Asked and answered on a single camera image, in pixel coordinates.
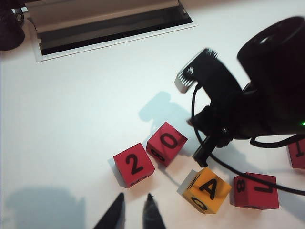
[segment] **yellow cube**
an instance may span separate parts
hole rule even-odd
[[[231,186],[208,167],[198,172],[183,196],[200,212],[215,214],[231,190]]]

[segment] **red cube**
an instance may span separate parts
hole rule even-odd
[[[305,168],[305,139],[288,145],[292,168]]]
[[[148,140],[146,151],[168,166],[183,147],[187,138],[165,122]]]
[[[154,172],[154,166],[141,143],[115,155],[113,159],[127,188]]]
[[[253,177],[276,184],[274,176],[246,173]],[[242,176],[234,177],[235,206],[255,209],[279,208],[277,189],[249,180]]]

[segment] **black cable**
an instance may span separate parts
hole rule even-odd
[[[195,88],[195,90],[193,92],[193,97],[192,97],[192,112],[191,112],[192,120],[194,119],[194,113],[195,113],[196,93],[200,89],[200,87],[201,86],[199,84],[197,84],[196,88]],[[199,135],[198,129],[195,127],[195,125],[193,125],[193,128],[194,128],[195,134],[196,134],[196,136],[198,138],[198,141],[199,141],[200,145],[203,145],[203,141],[202,141],[202,139],[201,139],[201,137]],[[222,165],[226,169],[230,170],[231,172],[233,172],[233,173],[235,173],[235,174],[237,174],[237,175],[239,175],[241,177],[247,178],[249,180],[256,181],[258,183],[261,183],[261,184],[264,184],[264,185],[267,185],[267,186],[270,186],[270,187],[273,187],[273,188],[276,188],[276,189],[279,189],[279,190],[282,190],[282,191],[285,191],[285,192],[290,192],[290,193],[293,193],[293,194],[305,196],[305,191],[298,190],[298,189],[293,189],[293,188],[290,188],[290,187],[281,186],[281,185],[278,185],[278,184],[275,184],[275,183],[272,183],[272,182],[268,182],[268,181],[265,181],[265,180],[258,179],[258,178],[254,177],[254,176],[251,176],[249,174],[245,174],[245,173],[242,173],[242,172],[236,170],[235,168],[231,167],[230,165],[228,165],[225,162],[223,162],[220,159],[218,159],[212,153],[211,153],[210,156],[218,164]]]
[[[273,142],[273,143],[264,143],[264,142],[257,142],[255,139],[256,137],[251,138],[250,144],[256,147],[260,148],[279,148],[284,147],[286,145],[301,141],[305,138],[305,135],[293,135],[289,138],[286,138],[279,142]]]

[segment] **letter block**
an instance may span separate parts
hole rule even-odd
[[[146,151],[168,166],[181,150],[187,138],[165,122],[148,140]]]
[[[274,176],[246,173],[261,180],[276,184]],[[241,176],[234,177],[235,206],[255,209],[279,208],[277,189],[246,179]]]
[[[288,145],[292,168],[305,168],[305,139]]]
[[[201,213],[215,214],[231,186],[208,167],[198,172],[183,196]]]
[[[154,166],[141,143],[115,155],[113,159],[127,188],[154,172]]]

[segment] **white table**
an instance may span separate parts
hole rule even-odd
[[[183,4],[198,27],[37,63],[26,22],[23,44],[1,52],[1,228],[90,229],[120,192],[126,229],[142,228],[148,193],[169,229],[304,228],[305,197],[279,191],[280,209],[260,211],[234,207],[228,196],[217,214],[203,215],[176,192],[191,169],[200,168],[190,157],[198,143],[185,122],[192,93],[180,94],[173,82],[198,51],[211,47],[245,86],[239,49],[267,26],[304,15],[305,1]],[[196,111],[209,102],[198,93]],[[139,142],[146,147],[164,121],[189,138],[182,152],[166,169],[150,157],[154,174],[121,187],[112,157]],[[241,171],[273,175],[278,184],[305,190],[305,172],[291,168],[285,147],[233,141],[215,154]],[[233,173],[208,163],[232,183]]]

